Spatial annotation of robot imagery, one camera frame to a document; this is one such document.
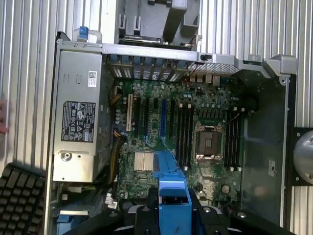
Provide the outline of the person's hand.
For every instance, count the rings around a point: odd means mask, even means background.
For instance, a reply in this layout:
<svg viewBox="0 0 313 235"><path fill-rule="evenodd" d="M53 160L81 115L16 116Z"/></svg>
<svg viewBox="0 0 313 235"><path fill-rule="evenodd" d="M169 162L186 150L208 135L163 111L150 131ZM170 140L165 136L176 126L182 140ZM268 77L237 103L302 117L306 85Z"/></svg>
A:
<svg viewBox="0 0 313 235"><path fill-rule="evenodd" d="M8 127L5 124L6 113L7 113L6 99L1 99L0 100L0 133L1 134L6 134L8 132Z"/></svg>

